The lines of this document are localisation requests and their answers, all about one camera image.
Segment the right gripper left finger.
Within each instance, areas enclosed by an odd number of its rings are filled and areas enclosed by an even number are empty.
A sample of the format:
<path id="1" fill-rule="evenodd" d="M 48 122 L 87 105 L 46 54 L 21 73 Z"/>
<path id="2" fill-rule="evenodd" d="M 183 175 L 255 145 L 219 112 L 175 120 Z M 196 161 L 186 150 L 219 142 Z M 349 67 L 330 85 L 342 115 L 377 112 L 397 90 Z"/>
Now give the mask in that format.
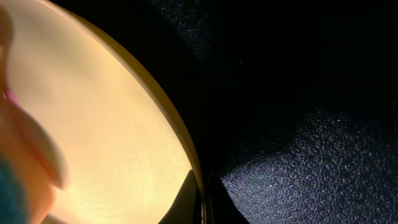
<path id="1" fill-rule="evenodd" d="M 201 224 L 201 195 L 197 180 L 190 170 L 168 212 L 159 224 Z"/>

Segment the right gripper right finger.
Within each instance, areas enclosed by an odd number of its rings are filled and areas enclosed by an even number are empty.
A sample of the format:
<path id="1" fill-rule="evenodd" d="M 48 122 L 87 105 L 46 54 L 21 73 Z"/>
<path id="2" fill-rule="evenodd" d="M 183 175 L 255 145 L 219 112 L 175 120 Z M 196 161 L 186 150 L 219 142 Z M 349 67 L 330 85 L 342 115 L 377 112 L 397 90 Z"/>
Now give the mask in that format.
<path id="1" fill-rule="evenodd" d="M 249 224 L 236 208 L 220 177 L 210 174 L 206 180 L 206 222 L 209 224 Z"/>

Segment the yellow plate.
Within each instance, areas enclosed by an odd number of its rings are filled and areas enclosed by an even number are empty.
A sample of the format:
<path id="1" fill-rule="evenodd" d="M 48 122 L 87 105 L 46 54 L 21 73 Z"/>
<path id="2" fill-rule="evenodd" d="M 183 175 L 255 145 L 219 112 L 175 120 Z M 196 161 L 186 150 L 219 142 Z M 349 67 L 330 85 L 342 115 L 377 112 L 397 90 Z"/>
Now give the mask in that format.
<path id="1" fill-rule="evenodd" d="M 159 223 L 198 158 L 173 104 L 114 39 L 50 1 L 2 1 L 9 86 L 65 169 L 47 223 Z M 199 191 L 202 184 L 197 180 Z"/>

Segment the green and yellow sponge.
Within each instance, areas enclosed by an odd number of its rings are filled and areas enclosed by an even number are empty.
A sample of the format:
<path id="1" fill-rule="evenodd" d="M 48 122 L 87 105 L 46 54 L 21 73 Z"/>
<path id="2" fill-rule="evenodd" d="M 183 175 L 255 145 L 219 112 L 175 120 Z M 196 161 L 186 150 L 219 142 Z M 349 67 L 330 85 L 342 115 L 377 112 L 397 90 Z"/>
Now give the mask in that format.
<path id="1" fill-rule="evenodd" d="M 13 26 L 1 9 L 1 223 L 41 223 L 65 184 L 56 145 L 17 103 L 7 81 Z"/>

